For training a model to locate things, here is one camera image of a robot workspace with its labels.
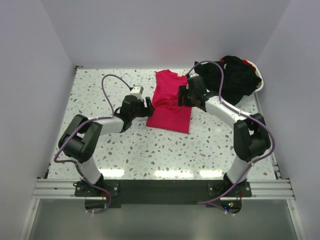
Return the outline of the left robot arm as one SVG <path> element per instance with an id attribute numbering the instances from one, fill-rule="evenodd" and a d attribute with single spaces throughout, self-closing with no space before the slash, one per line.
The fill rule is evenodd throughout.
<path id="1" fill-rule="evenodd" d="M 94 161 L 94 152 L 100 136 L 127 131 L 136 118 L 153 116 L 155 108 L 149 97 L 139 99 L 135 95 L 126 95 L 121 107 L 113 116 L 89 119 L 82 114 L 73 117 L 58 141 L 58 152 L 53 161 L 73 163 L 82 180 L 76 188 L 92 196 L 109 196 L 104 185 L 104 177 Z"/>

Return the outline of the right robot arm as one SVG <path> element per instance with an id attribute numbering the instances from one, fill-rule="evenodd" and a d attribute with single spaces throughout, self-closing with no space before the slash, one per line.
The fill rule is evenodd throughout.
<path id="1" fill-rule="evenodd" d="M 186 86 L 178 87 L 178 106 L 197 107 L 232 128 L 235 158 L 223 176 L 219 195 L 235 196 L 241 190 L 240 184 L 247 180 L 254 161 L 271 147 L 264 117 L 259 113 L 250 115 L 224 101 L 215 91 L 207 90 L 200 76 L 188 78 Z"/>

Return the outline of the pink t shirt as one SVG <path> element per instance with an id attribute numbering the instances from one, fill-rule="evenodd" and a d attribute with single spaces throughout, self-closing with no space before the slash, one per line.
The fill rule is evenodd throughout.
<path id="1" fill-rule="evenodd" d="M 192 108 L 178 106 L 179 87 L 187 85 L 187 78 L 166 69 L 156 72 L 155 79 L 154 113 L 147 119 L 146 126 L 188 134 Z"/>

